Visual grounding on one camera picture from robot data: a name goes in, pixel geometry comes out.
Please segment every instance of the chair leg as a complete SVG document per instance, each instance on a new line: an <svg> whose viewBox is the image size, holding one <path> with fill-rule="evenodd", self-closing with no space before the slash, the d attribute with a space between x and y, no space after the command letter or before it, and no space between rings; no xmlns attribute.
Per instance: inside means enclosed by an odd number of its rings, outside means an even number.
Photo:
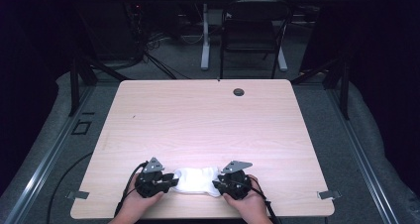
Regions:
<svg viewBox="0 0 420 224"><path fill-rule="evenodd" d="M219 78L223 78L223 59L224 59L224 52L223 49L220 50L220 72L219 72Z"/></svg>

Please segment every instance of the black curtain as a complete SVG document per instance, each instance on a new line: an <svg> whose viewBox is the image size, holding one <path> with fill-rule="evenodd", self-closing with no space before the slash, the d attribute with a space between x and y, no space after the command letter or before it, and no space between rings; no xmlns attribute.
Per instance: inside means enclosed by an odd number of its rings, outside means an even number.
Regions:
<svg viewBox="0 0 420 224"><path fill-rule="evenodd" d="M420 1L323 7L301 70L335 58L359 25L350 81L361 91L382 135L385 155L420 195Z"/></svg>
<svg viewBox="0 0 420 224"><path fill-rule="evenodd" d="M71 54L45 0L0 0L1 183L3 193L40 133Z"/></svg>

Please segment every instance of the wrist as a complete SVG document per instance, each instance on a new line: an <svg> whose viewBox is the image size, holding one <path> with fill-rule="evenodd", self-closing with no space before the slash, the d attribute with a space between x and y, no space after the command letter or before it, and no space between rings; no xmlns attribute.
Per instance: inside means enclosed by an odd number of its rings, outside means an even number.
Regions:
<svg viewBox="0 0 420 224"><path fill-rule="evenodd" d="M134 224L143 216L144 211L122 208L110 224Z"/></svg>
<svg viewBox="0 0 420 224"><path fill-rule="evenodd" d="M253 218L253 220L247 221L248 224L272 224L271 220L267 216L259 218Z"/></svg>

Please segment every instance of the black circular marker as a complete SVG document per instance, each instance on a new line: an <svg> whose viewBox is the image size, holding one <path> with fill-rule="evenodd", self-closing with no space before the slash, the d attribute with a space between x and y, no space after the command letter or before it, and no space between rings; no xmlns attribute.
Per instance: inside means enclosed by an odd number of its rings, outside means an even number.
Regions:
<svg viewBox="0 0 420 224"><path fill-rule="evenodd" d="M242 96L242 95L244 95L244 94L245 94L245 91L244 91L244 89L242 89L242 88L235 88L235 89L234 89L234 94L235 94L236 96Z"/></svg>

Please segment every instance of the black cable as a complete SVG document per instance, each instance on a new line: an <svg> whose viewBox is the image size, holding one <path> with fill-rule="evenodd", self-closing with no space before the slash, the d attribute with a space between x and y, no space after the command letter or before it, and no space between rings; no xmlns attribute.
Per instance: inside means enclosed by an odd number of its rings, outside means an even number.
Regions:
<svg viewBox="0 0 420 224"><path fill-rule="evenodd" d="M252 177L250 177L250 179L252 179L253 181L255 181L255 182L256 182L256 184L259 186L259 189L260 189L260 190L257 190L256 188L253 188L253 187L248 186L248 185L246 185L246 184L244 184L244 183L241 183L241 182L237 182L237 181L233 181L233 180L230 180L230 182L232 182L232 183L234 183L234 184L239 184L239 185L245 186L245 187L247 187L247 188L251 189L252 191L256 192L259 196L261 196L261 197L262 197L262 199L263 199L263 202L265 203L266 208L268 209L269 215L271 216L271 219L272 219L272 221L274 222L274 224L281 224L280 219L279 219L279 218L275 215L274 211L273 211L273 210L272 210L272 208L271 208L271 202L270 202L270 201L268 201L268 199L267 199L267 198L265 197L265 195L263 194L263 190L262 190L262 188L260 187L260 184L257 182L257 180L256 180L256 179L254 179L254 178L252 178Z"/></svg>
<svg viewBox="0 0 420 224"><path fill-rule="evenodd" d="M55 189L53 190L52 193L52 197L50 199L50 203L49 203L49 208L48 208L48 213L47 213L47 224L50 223L50 218L51 218L51 212L52 212L52 207L53 207L53 198L55 197L55 193L59 188L59 185L61 184L61 182L64 180L64 178L67 176L67 174L77 165L79 164L81 161L83 161L84 159L86 159L89 156L92 156L93 152L84 155L82 158L80 158L77 162L75 162L70 168L68 168L65 173L61 176L61 178L58 181L58 184L56 185Z"/></svg>
<svg viewBox="0 0 420 224"><path fill-rule="evenodd" d="M187 79L191 79L190 77L182 74L181 72L177 71L176 69L170 67L169 65L159 61L157 58L155 58L154 56L145 53L145 56L152 62L154 63L157 68L159 68L161 71L163 71L166 75L168 75L170 78L172 79L177 79L176 76L171 72L171 70L177 74L179 74L180 76L187 78Z"/></svg>
<svg viewBox="0 0 420 224"><path fill-rule="evenodd" d="M144 168L145 166L148 165L149 162L144 162L139 164L132 172L132 174L130 175L129 180L127 181L127 185L126 188L124 188L123 191L123 196L121 197L120 202L117 204L117 208L115 209L115 213L114 213L114 217L117 216L118 212L120 212L121 207L123 206L124 200L126 199L126 197L132 193L134 190L136 190L137 187L133 188L132 190L129 191L130 188L130 183L133 179L133 176L136 174L137 170L139 170L139 168Z"/></svg>

